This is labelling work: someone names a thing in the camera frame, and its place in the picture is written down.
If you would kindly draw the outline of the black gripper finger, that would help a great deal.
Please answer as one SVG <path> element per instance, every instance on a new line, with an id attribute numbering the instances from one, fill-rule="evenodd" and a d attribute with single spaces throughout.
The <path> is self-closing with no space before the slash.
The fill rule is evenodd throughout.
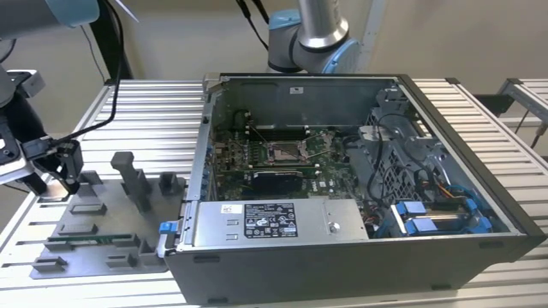
<path id="1" fill-rule="evenodd" d="M 60 167 L 57 172 L 64 179 L 64 189 L 68 195 L 74 195 L 80 188 L 78 176 L 82 169 L 80 142 L 74 139 L 62 141 L 50 137 L 42 137 L 24 142 L 21 148 L 28 161 L 49 157 L 58 159 Z"/>
<path id="2" fill-rule="evenodd" d="M 24 184 L 36 196 L 45 196 L 48 194 L 48 189 L 52 187 L 41 179 L 37 171 L 42 174 L 48 174 L 56 180 L 58 187 L 65 187 L 64 179 L 61 178 L 61 174 L 57 172 L 57 168 L 60 167 L 58 163 L 58 159 L 52 157 L 28 161 L 30 166 L 29 174 L 20 178 L 17 182 Z"/>

